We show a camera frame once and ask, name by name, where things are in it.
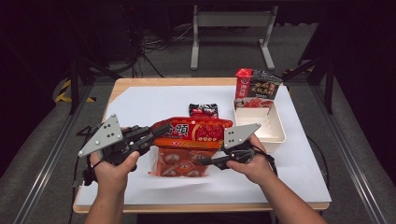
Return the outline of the yellow black hazard tape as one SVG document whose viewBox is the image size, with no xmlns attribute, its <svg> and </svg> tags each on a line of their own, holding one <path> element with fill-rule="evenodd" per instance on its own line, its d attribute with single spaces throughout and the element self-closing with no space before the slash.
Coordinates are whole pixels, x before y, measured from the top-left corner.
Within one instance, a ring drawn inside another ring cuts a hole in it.
<svg viewBox="0 0 396 224">
<path fill-rule="evenodd" d="M 66 95 L 66 92 L 70 86 L 71 86 L 71 79 L 67 78 L 64 84 L 62 85 L 62 87 L 60 88 L 58 95 L 55 97 L 55 102 L 67 102 L 67 103 L 72 102 L 72 98 Z"/>
</svg>

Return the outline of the white plastic container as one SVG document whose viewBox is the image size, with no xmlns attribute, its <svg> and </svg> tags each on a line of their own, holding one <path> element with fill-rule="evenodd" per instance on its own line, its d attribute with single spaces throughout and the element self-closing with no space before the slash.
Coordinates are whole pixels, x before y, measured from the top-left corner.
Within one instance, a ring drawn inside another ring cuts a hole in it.
<svg viewBox="0 0 396 224">
<path fill-rule="evenodd" d="M 267 153 L 275 152 L 286 141 L 286 135 L 276 104 L 271 107 L 235 107 L 234 117 L 237 126 L 260 123 L 255 132 Z"/>
</svg>

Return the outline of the black red seasoning packet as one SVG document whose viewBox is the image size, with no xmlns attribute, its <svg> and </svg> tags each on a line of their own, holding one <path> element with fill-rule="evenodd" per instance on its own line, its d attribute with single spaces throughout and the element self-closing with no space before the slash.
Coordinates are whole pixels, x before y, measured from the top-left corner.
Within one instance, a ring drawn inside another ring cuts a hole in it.
<svg viewBox="0 0 396 224">
<path fill-rule="evenodd" d="M 264 70 L 241 68 L 236 74 L 234 107 L 271 108 L 283 80 Z"/>
</svg>

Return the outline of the grey metal stand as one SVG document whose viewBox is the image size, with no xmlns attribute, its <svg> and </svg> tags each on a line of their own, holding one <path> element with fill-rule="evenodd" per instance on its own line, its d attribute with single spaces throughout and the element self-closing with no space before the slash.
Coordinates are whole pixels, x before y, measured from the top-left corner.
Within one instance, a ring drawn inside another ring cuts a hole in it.
<svg viewBox="0 0 396 224">
<path fill-rule="evenodd" d="M 269 39 L 275 25 L 278 6 L 264 11 L 200 11 L 193 9 L 191 47 L 191 70 L 198 69 L 199 62 L 199 28 L 200 27 L 261 27 L 264 37 L 258 41 L 266 67 L 274 70 L 275 64 L 268 49 Z"/>
</svg>

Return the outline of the aluminium floor rail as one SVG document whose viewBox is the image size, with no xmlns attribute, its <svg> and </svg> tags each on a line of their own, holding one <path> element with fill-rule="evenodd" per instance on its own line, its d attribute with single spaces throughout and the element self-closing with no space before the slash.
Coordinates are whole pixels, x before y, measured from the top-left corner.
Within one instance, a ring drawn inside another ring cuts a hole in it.
<svg viewBox="0 0 396 224">
<path fill-rule="evenodd" d="M 373 192 L 371 191 L 367 178 L 358 163 L 356 162 L 352 152 L 349 148 L 347 140 L 342 134 L 342 131 L 335 120 L 335 117 L 328 112 L 326 105 L 324 104 L 324 96 L 320 91 L 319 87 L 310 88 L 314 95 L 324 118 L 330 127 L 332 135 L 337 143 L 338 151 L 342 157 L 344 164 L 348 170 L 351 180 L 360 195 L 361 201 L 372 221 L 373 224 L 389 224 L 388 220 L 381 211 Z"/>
<path fill-rule="evenodd" d="M 45 163 L 40 169 L 35 182 L 29 191 L 29 194 L 25 198 L 25 201 L 12 224 L 27 224 L 50 180 L 50 177 L 52 176 L 57 162 L 64 151 L 66 140 L 71 133 L 72 127 L 74 126 L 83 105 L 83 102 L 78 103 L 73 114 L 67 117 L 59 136 L 57 137 L 48 157 L 45 160 Z"/>
</svg>

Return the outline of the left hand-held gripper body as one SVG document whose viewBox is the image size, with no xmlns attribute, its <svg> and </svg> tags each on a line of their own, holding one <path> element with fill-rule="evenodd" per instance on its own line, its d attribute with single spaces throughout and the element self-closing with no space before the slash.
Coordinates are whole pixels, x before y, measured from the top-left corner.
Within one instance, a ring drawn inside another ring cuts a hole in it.
<svg viewBox="0 0 396 224">
<path fill-rule="evenodd" d="M 96 130 L 78 155 L 82 158 L 97 152 L 102 161 L 119 165 L 132 152 L 138 151 L 139 140 L 147 136 L 149 127 L 121 128 L 118 117 L 113 114 Z"/>
</svg>

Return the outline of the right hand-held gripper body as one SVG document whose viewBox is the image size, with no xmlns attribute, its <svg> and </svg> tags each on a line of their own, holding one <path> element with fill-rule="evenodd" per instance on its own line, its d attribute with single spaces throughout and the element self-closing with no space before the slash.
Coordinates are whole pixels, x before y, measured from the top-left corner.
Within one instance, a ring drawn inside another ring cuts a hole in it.
<svg viewBox="0 0 396 224">
<path fill-rule="evenodd" d="M 224 130 L 224 142 L 221 150 L 226 154 L 226 161 L 249 163 L 255 154 L 250 136 L 261 127 L 260 123 L 234 126 Z"/>
</svg>

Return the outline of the small red black snack packet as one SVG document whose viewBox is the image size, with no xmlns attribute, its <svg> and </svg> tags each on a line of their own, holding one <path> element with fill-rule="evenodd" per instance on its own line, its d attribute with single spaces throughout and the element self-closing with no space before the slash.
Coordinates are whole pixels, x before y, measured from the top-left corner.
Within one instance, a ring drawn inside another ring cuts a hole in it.
<svg viewBox="0 0 396 224">
<path fill-rule="evenodd" d="M 190 104 L 189 114 L 194 118 L 212 118 L 219 117 L 218 106 L 216 104 Z"/>
</svg>

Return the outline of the person's right hand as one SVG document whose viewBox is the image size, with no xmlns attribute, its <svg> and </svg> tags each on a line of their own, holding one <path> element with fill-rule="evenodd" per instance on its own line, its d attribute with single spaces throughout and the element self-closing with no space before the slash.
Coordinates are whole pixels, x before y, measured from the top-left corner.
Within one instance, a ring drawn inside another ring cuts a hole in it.
<svg viewBox="0 0 396 224">
<path fill-rule="evenodd" d="M 250 163 L 240 163 L 238 161 L 228 161 L 227 166 L 232 170 L 243 174 L 251 182 L 264 186 L 270 180 L 276 178 L 275 173 L 270 167 L 267 158 L 261 154 L 255 155 Z"/>
</svg>

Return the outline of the orange snack packet clear window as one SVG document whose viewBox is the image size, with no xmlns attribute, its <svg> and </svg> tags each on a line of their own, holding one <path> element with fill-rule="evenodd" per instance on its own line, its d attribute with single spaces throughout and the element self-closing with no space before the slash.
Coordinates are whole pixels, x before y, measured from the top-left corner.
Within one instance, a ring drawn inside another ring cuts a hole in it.
<svg viewBox="0 0 396 224">
<path fill-rule="evenodd" d="M 151 173 L 162 177 L 202 177 L 207 165 L 200 159 L 210 159 L 212 150 L 155 147 L 149 153 Z"/>
</svg>

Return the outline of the person's left hand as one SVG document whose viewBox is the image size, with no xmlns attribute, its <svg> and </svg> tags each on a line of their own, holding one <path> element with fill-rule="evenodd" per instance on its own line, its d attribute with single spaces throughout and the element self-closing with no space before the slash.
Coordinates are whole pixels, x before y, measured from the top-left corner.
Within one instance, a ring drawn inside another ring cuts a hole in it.
<svg viewBox="0 0 396 224">
<path fill-rule="evenodd" d="M 101 161 L 98 153 L 91 154 L 90 161 L 94 165 L 99 192 L 104 194 L 123 193 L 127 187 L 128 174 L 134 169 L 140 154 L 136 151 L 129 155 L 120 165 Z"/>
</svg>

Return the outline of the red orange food packet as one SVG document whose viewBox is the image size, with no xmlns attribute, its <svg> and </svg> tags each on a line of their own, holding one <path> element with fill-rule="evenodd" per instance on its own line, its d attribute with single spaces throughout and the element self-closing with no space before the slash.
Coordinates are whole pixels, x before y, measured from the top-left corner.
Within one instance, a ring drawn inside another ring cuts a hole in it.
<svg viewBox="0 0 396 224">
<path fill-rule="evenodd" d="M 160 135 L 154 145 L 173 148 L 218 149 L 224 142 L 224 130 L 233 126 L 228 119 L 173 117 L 158 121 L 153 129 L 169 124 L 170 130 Z"/>
</svg>

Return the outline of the white paper sheet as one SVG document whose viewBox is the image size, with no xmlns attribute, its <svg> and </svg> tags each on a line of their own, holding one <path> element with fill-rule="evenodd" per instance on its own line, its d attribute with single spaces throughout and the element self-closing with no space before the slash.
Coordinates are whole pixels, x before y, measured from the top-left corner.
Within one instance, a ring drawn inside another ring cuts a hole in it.
<svg viewBox="0 0 396 224">
<path fill-rule="evenodd" d="M 234 86 L 130 87 L 109 103 L 106 113 L 118 116 L 120 125 L 150 126 L 172 117 L 189 115 L 192 103 L 215 103 L 219 117 L 234 120 Z M 330 203 L 332 198 L 318 168 L 304 129 L 285 86 L 275 98 L 286 140 L 272 153 L 279 178 L 308 203 Z M 139 158 L 129 174 L 127 205 L 266 203 L 258 185 L 233 170 L 211 165 L 204 177 L 151 175 L 150 155 Z"/>
</svg>

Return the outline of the black tripod stand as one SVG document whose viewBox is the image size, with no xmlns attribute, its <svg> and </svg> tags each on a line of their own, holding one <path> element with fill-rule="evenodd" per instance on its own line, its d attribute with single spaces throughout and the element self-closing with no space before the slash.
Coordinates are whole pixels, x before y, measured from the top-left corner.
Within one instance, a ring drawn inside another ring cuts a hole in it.
<svg viewBox="0 0 396 224">
<path fill-rule="evenodd" d="M 332 115 L 332 88 L 334 82 L 332 54 L 325 50 L 319 56 L 315 56 L 312 60 L 299 65 L 293 70 L 285 70 L 282 75 L 284 82 L 297 77 L 303 71 L 312 68 L 312 72 L 306 79 L 310 86 L 317 86 L 320 81 L 325 77 L 325 90 L 324 90 L 324 105 L 329 114 Z"/>
<path fill-rule="evenodd" d="M 77 49 L 70 62 L 69 70 L 72 100 L 70 115 L 73 115 L 78 111 L 78 107 L 86 101 L 79 93 L 78 81 L 82 81 L 83 87 L 92 86 L 95 81 L 92 68 L 114 80 L 120 78 L 120 75 L 108 69 L 103 45 L 94 27 L 88 7 L 84 5 L 67 6 L 65 11 L 77 36 Z"/>
</svg>

